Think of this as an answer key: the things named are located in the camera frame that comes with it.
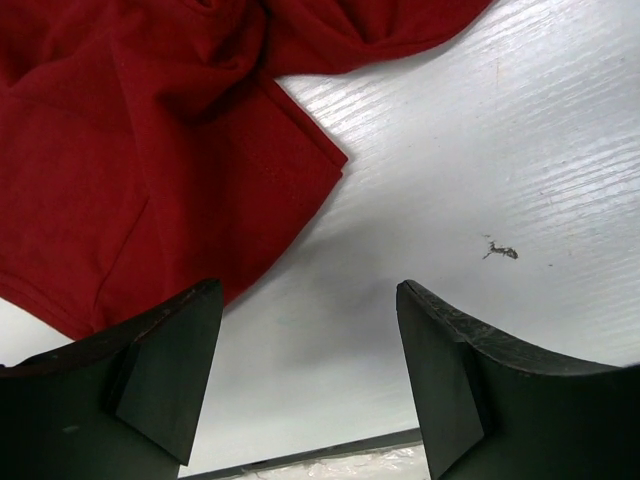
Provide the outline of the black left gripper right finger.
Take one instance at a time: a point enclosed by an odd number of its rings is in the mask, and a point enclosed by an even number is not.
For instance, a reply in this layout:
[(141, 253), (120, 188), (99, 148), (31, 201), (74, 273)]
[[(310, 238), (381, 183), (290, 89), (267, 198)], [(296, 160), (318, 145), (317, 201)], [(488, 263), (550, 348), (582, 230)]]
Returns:
[(533, 345), (419, 283), (396, 312), (434, 479), (635, 479), (639, 369)]

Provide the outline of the dark red t shirt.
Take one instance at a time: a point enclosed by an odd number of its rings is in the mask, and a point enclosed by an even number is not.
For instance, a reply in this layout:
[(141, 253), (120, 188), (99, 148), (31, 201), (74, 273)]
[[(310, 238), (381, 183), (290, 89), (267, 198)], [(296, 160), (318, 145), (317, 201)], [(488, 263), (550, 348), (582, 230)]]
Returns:
[(279, 86), (451, 40), (484, 1), (5, 1), (1, 295), (81, 339), (205, 278), (232, 301), (346, 155)]

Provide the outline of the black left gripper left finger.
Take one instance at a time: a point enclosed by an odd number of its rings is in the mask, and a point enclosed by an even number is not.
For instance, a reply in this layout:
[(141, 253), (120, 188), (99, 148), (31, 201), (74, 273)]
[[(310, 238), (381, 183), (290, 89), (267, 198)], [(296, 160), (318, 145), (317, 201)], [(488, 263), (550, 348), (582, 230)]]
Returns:
[(1, 370), (5, 479), (174, 479), (188, 464), (223, 292), (205, 280)]

